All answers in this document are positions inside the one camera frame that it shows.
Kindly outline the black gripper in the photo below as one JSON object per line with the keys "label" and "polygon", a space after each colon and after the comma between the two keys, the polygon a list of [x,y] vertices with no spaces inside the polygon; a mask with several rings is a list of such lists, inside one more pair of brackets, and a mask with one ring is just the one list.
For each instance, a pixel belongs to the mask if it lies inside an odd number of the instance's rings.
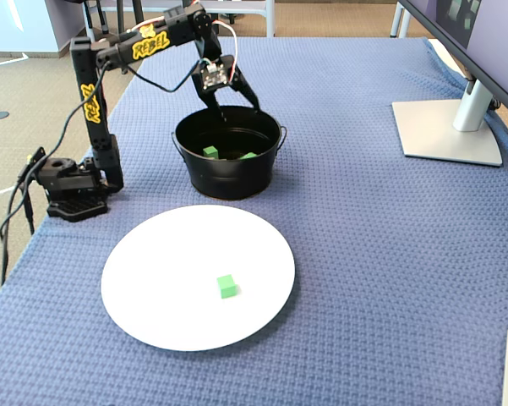
{"label": "black gripper", "polygon": [[259,99],[244,77],[239,77],[239,68],[233,55],[221,56],[214,61],[203,58],[192,73],[192,80],[199,99],[220,121],[227,121],[216,99],[216,92],[223,87],[240,93],[252,105],[256,113],[260,112]]}

